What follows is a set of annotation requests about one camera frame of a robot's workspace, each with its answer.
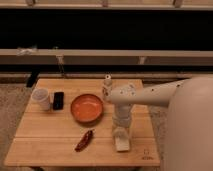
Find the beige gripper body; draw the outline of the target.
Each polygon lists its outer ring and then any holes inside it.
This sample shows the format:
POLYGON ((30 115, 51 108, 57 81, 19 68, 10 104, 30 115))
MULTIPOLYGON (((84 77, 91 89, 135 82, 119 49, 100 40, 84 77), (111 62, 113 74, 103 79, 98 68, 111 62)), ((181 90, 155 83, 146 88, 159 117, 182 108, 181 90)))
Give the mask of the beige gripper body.
POLYGON ((115 105, 113 120, 113 135, 115 138, 129 139, 129 128, 132 121, 132 105, 115 105))

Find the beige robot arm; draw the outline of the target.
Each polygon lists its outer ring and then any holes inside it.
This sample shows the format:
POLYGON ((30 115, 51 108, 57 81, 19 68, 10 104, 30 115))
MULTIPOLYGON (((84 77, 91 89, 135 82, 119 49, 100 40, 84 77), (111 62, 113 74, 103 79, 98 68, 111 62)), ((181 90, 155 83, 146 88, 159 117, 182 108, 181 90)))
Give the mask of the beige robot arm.
POLYGON ((164 171, 213 171, 213 76, 134 90, 114 88, 109 101, 118 106, 166 106, 164 171))

